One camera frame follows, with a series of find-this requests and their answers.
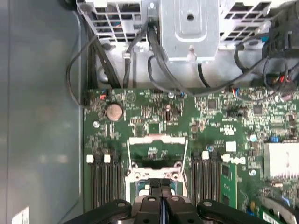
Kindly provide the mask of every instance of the motherboard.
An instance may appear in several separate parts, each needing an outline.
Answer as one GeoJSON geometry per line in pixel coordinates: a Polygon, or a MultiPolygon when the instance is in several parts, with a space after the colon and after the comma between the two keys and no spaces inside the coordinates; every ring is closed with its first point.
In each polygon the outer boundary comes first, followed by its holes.
{"type": "Polygon", "coordinates": [[[85,211],[171,180],[193,204],[213,199],[261,216],[261,197],[296,206],[299,95],[240,88],[204,97],[156,89],[90,90],[84,111],[85,211]]]}

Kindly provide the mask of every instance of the electronic component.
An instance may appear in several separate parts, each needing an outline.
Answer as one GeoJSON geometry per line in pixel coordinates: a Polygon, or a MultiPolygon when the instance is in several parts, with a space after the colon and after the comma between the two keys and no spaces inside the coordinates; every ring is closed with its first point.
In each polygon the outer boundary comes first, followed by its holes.
{"type": "Polygon", "coordinates": [[[282,188],[283,183],[281,181],[271,181],[271,185],[275,188],[282,188]]]}
{"type": "Polygon", "coordinates": [[[227,152],[235,152],[237,151],[237,144],[235,141],[227,141],[225,142],[225,151],[227,152]]]}
{"type": "Polygon", "coordinates": [[[123,116],[123,109],[120,105],[112,103],[106,108],[106,116],[110,121],[118,121],[123,116]]]}
{"type": "Polygon", "coordinates": [[[299,143],[264,143],[264,176],[268,179],[299,177],[299,143]]]}
{"type": "Polygon", "coordinates": [[[226,112],[227,117],[229,118],[247,118],[248,109],[246,107],[231,107],[226,112]]]}
{"type": "Polygon", "coordinates": [[[191,138],[194,140],[194,139],[197,139],[197,134],[191,134],[191,138]]]}
{"type": "Polygon", "coordinates": [[[222,203],[225,205],[229,205],[229,198],[225,195],[222,195],[222,203]]]}
{"type": "Polygon", "coordinates": [[[166,122],[170,121],[170,109],[171,109],[171,106],[166,105],[166,107],[165,107],[165,121],[166,122]]]}
{"type": "Polygon", "coordinates": [[[159,89],[153,89],[153,93],[154,94],[163,94],[163,91],[159,90],[159,89]]]}
{"type": "Polygon", "coordinates": [[[196,126],[196,125],[192,125],[192,126],[191,126],[191,132],[192,132],[192,133],[196,133],[196,132],[198,132],[198,126],[196,126]]]}
{"type": "Polygon", "coordinates": [[[206,145],[206,150],[209,152],[214,151],[214,146],[213,145],[206,145]]]}
{"type": "Polygon", "coordinates": [[[270,137],[270,142],[279,142],[279,137],[278,136],[270,137]]]}
{"type": "Polygon", "coordinates": [[[222,174],[229,177],[229,167],[222,165],[222,174]]]}
{"type": "Polygon", "coordinates": [[[259,149],[260,144],[257,141],[251,142],[250,146],[253,147],[254,149],[259,149]]]}
{"type": "Polygon", "coordinates": [[[207,108],[209,110],[216,110],[217,109],[217,100],[216,99],[208,99],[207,108]]]}
{"type": "Polygon", "coordinates": [[[179,108],[174,108],[172,114],[174,116],[181,116],[182,111],[179,108]]]}
{"type": "Polygon", "coordinates": [[[263,105],[254,105],[253,106],[253,114],[254,115],[262,115],[263,114],[263,105]]]}

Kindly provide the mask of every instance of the label sticker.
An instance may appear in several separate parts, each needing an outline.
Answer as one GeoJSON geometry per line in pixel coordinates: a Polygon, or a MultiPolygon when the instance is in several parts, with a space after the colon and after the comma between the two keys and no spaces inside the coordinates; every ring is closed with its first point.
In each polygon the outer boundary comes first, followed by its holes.
{"type": "Polygon", "coordinates": [[[29,224],[29,207],[26,207],[16,214],[12,218],[11,224],[29,224]]]}

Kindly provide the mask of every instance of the white slot latch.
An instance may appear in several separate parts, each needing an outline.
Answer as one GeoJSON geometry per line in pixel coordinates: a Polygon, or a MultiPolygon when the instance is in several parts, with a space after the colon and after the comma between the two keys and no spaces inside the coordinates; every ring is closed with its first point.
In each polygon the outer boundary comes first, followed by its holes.
{"type": "Polygon", "coordinates": [[[111,155],[104,155],[104,163],[110,163],[111,162],[111,155]]]}
{"type": "Polygon", "coordinates": [[[221,158],[223,162],[230,162],[230,154],[224,154],[221,158]]]}
{"type": "Polygon", "coordinates": [[[209,159],[209,152],[208,151],[203,151],[201,154],[201,157],[203,160],[208,160],[209,159]]]}
{"type": "Polygon", "coordinates": [[[93,163],[93,161],[94,161],[93,155],[87,155],[86,156],[86,162],[87,163],[93,163]]]}

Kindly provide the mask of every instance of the mounting hole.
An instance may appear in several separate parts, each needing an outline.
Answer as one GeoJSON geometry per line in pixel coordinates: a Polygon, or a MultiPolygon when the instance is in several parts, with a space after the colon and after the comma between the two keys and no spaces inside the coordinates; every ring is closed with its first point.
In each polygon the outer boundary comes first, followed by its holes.
{"type": "Polygon", "coordinates": [[[193,21],[194,20],[194,15],[193,14],[187,15],[187,20],[188,21],[193,21]]]}
{"type": "Polygon", "coordinates": [[[256,46],[256,45],[258,45],[258,41],[251,41],[251,42],[249,42],[249,45],[256,46]]]}

